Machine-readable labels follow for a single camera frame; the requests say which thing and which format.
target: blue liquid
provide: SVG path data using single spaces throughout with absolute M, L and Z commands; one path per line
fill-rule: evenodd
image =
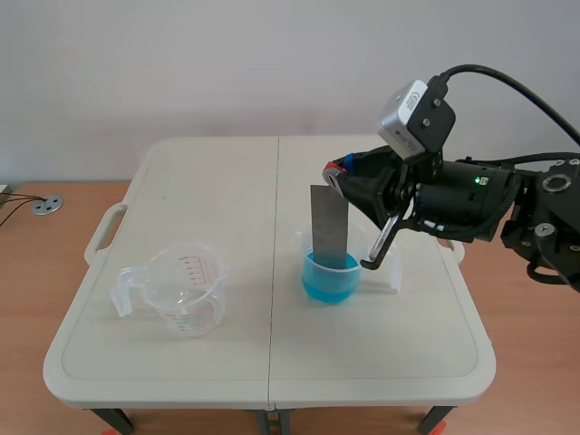
M 358 263 L 349 255 L 346 259 L 346 269 L 357 267 Z M 304 259 L 302 267 L 302 284 L 304 290 L 314 299 L 336 304 L 350 296 L 359 282 L 361 269 L 356 268 L 349 272 L 338 269 L 323 269 L 317 266 L 310 253 Z

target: white table top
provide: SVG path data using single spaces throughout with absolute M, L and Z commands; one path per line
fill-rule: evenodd
M 56 397 L 83 408 L 267 407 L 277 143 L 175 139 L 150 151 L 46 356 Z M 174 336 L 138 295 L 120 318 L 109 297 L 119 270 L 184 240 L 230 267 L 219 327 Z
M 493 380 L 487 334 L 453 255 L 433 237 L 402 231 L 395 239 L 398 295 L 382 291 L 370 271 L 338 305 L 318 304 L 302 288 L 295 232 L 310 222 L 309 186 L 322 184 L 329 159 L 381 145 L 378 137 L 280 139 L 270 363 L 277 408 L 460 405 Z M 355 208 L 349 218 L 378 236 Z
M 338 305 L 316 304 L 300 286 L 295 232 L 309 223 L 308 186 L 324 184 L 327 160 L 381 145 L 372 137 L 281 138 L 279 146 L 278 138 L 186 138 L 155 147 L 87 249 L 91 266 L 44 362 L 49 390 L 82 408 L 476 399 L 495 357 L 453 255 L 433 238 L 397 237 L 400 295 L 382 291 L 384 268 L 365 272 L 366 284 Z M 106 221 L 125 209 L 111 246 L 95 253 Z M 378 234 L 356 210 L 351 218 Z M 213 247 L 231 269 L 223 323 L 178 338 L 138 297 L 133 314 L 119 318 L 109 299 L 118 271 L 184 239 Z

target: clear plastic container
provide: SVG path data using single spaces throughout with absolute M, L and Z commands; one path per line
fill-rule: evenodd
M 224 316 L 222 281 L 227 273 L 206 246 L 172 246 L 154 256 L 147 266 L 122 269 L 111 300 L 124 317 L 132 312 L 131 293 L 140 291 L 171 331 L 198 336 L 216 327 Z
M 361 278 L 361 260 L 368 258 L 371 240 L 362 227 L 349 223 L 347 238 L 347 262 L 345 269 L 332 269 L 320 266 L 313 260 L 312 232 L 301 233 L 300 244 L 304 260 L 302 263 L 302 284 L 304 290 L 313 298 L 329 304 L 342 302 L 349 297 Z M 383 260 L 383 267 L 391 266 L 391 285 L 401 285 L 401 259 L 393 257 L 391 251 L 396 249 L 392 246 Z

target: table handle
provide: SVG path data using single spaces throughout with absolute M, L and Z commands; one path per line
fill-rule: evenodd
M 102 248 L 102 244 L 111 234 L 113 224 L 116 222 L 116 218 L 118 216 L 124 216 L 128 207 L 129 206 L 127 204 L 119 202 L 110 206 L 109 209 L 105 211 L 105 214 L 102 215 L 99 226 L 97 226 L 97 229 L 91 237 L 89 245 L 87 245 L 87 248 L 84 250 L 84 260 L 88 265 L 91 264 L 91 261 L 97 254 L 97 251 Z
M 455 261 L 457 261 L 457 264 L 461 266 L 461 263 L 463 263 L 463 260 L 465 259 L 465 247 L 457 240 L 448 240 L 448 242 L 451 252 L 455 257 Z

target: white wall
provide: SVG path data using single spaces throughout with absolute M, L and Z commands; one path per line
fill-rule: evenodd
M 577 0 L 6 0 L 0 179 L 130 178 L 171 136 L 371 134 L 393 92 L 457 63 L 580 126 L 579 18 Z M 448 100 L 448 158 L 575 149 L 485 77 Z

